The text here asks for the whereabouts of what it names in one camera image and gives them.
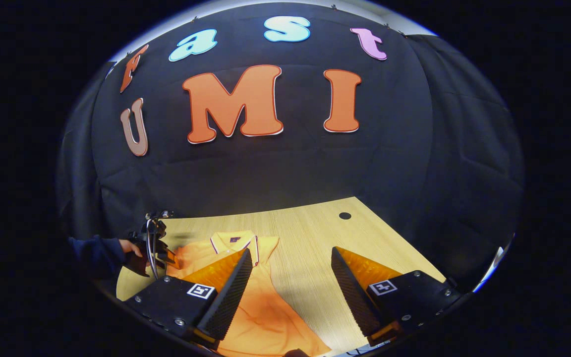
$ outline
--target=brown letter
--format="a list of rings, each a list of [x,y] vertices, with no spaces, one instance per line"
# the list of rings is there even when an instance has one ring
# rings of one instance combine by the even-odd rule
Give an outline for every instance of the brown letter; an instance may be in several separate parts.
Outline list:
[[[213,73],[195,75],[182,84],[191,101],[192,131],[188,142],[200,144],[215,139],[215,130],[208,125],[207,112],[220,131],[233,135],[242,109],[245,122],[240,131],[245,136],[276,135],[284,125],[277,120],[275,80],[281,68],[274,65],[249,67],[241,75],[233,93],[229,93]]]
[[[142,118],[142,104],[144,100],[142,98],[136,99],[133,104],[131,104],[131,110],[133,115],[136,117],[136,128],[138,128],[138,136],[140,139],[138,142],[133,138],[133,133],[131,132],[131,124],[129,124],[129,115],[131,111],[125,109],[120,114],[120,121],[122,122],[122,131],[124,131],[125,139],[127,139],[127,145],[129,149],[135,156],[143,156],[147,154],[147,149],[149,149],[149,143],[147,142],[147,132],[145,131],[145,123]]]
[[[358,130],[354,110],[356,85],[360,83],[360,77],[342,69],[328,69],[323,75],[332,87],[330,115],[323,123],[323,127],[332,133],[351,133]]]
[[[136,70],[138,67],[138,63],[140,62],[140,55],[144,54],[145,51],[149,48],[149,44],[146,44],[145,47],[141,48],[137,54],[135,54],[129,62],[127,62],[127,68],[125,68],[125,75],[122,77],[122,86],[120,86],[120,92],[122,93],[125,88],[131,83],[131,73]]]

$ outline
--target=dark blue sleeve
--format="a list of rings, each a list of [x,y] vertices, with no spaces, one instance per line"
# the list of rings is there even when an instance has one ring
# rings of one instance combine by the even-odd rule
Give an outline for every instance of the dark blue sleeve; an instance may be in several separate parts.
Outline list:
[[[77,260],[94,278],[110,278],[126,262],[117,238],[105,239],[95,235],[87,240],[70,237],[68,241]]]

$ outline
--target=wooden table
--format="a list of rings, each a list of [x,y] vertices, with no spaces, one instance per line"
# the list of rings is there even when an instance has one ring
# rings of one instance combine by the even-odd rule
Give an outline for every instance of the wooden table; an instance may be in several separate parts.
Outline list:
[[[341,212],[350,219],[339,217]],[[281,297],[303,318],[335,356],[367,344],[351,316],[331,269],[331,251],[339,246],[400,273],[421,270],[444,276],[356,197],[266,212],[220,217],[165,219],[170,249],[209,239],[215,232],[250,230],[259,237],[278,236],[270,257],[272,282]],[[123,267],[116,296],[124,301],[153,282]],[[159,269],[159,276],[165,274]]]

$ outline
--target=light blue letter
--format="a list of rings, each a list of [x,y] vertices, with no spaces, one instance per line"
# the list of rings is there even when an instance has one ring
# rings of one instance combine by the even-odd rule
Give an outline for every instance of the light blue letter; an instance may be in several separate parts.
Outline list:
[[[263,25],[270,29],[263,33],[268,41],[299,42],[310,37],[310,30],[306,29],[310,22],[304,17],[275,16],[268,18]]]
[[[214,41],[216,33],[217,30],[208,29],[188,36],[177,43],[177,48],[171,52],[169,61],[179,61],[188,55],[199,55],[210,50],[217,45],[217,41]]]

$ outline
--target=letter m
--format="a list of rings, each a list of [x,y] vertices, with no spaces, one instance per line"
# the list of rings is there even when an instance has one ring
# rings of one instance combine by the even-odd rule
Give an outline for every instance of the letter m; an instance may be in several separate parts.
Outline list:
[[[201,144],[215,139],[217,133],[208,124],[208,113],[226,136],[231,137],[245,108],[240,131],[245,136],[276,135],[284,125],[277,120],[275,80],[281,68],[256,65],[244,71],[235,89],[229,93],[213,73],[198,74],[184,81],[191,103],[192,131],[188,142]]]

